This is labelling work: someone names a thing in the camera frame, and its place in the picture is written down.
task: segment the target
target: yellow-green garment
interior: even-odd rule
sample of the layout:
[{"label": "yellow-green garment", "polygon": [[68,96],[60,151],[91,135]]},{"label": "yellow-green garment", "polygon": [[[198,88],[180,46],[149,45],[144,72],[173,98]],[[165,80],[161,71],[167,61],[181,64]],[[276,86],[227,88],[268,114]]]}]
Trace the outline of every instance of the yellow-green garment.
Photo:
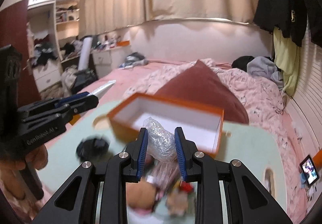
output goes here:
[{"label": "yellow-green garment", "polygon": [[274,28],[275,64],[283,71],[284,88],[292,96],[297,82],[300,63],[300,47],[291,38],[284,38],[278,28]]}]

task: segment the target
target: smartphone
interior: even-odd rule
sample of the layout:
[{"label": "smartphone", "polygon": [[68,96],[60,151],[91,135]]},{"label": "smartphone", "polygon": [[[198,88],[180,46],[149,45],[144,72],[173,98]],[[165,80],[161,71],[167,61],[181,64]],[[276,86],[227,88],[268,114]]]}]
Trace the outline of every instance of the smartphone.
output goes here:
[{"label": "smartphone", "polygon": [[300,164],[302,172],[304,173],[306,183],[312,186],[320,178],[318,171],[313,163],[310,155],[308,155]]}]

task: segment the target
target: maroon cushion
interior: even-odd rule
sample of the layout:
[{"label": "maroon cushion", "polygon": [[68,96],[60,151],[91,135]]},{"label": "maroon cushion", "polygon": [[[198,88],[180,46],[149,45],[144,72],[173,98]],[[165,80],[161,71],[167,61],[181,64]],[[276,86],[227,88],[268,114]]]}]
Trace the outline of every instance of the maroon cushion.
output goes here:
[{"label": "maroon cushion", "polygon": [[193,67],[170,80],[155,95],[219,107],[224,109],[224,120],[249,123],[244,106],[220,82],[218,76],[200,60]]}]

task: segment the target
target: rolled white paper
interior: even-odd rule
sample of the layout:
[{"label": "rolled white paper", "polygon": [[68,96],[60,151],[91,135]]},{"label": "rolled white paper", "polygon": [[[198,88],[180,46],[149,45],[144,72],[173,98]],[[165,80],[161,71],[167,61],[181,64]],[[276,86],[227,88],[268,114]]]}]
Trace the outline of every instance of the rolled white paper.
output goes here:
[{"label": "rolled white paper", "polygon": [[79,63],[78,63],[78,70],[79,71],[85,70],[88,68],[88,62],[90,61],[92,42],[93,42],[92,37],[85,38],[83,41],[81,56],[79,58]]}]

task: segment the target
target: silver screw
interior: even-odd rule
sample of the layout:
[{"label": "silver screw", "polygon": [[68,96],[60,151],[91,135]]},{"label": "silver screw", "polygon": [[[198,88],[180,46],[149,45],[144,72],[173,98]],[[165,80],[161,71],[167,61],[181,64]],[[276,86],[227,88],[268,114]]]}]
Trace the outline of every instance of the silver screw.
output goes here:
[{"label": "silver screw", "polygon": [[83,167],[83,168],[85,168],[85,169],[87,169],[87,168],[89,168],[91,165],[92,165],[92,163],[91,163],[91,162],[89,162],[89,161],[85,161],[85,162],[83,162],[82,167]]},{"label": "silver screw", "polygon": [[194,153],[194,155],[197,157],[197,158],[203,158],[204,157],[204,153],[202,151],[197,151]]},{"label": "silver screw", "polygon": [[232,163],[232,164],[233,164],[233,166],[235,166],[235,167],[240,167],[240,166],[241,166],[241,162],[240,162],[239,160],[233,160],[231,163]]},{"label": "silver screw", "polygon": [[121,153],[119,154],[119,157],[120,157],[121,159],[125,159],[125,158],[127,158],[127,157],[128,157],[128,153],[127,153],[127,152],[121,152]]}]

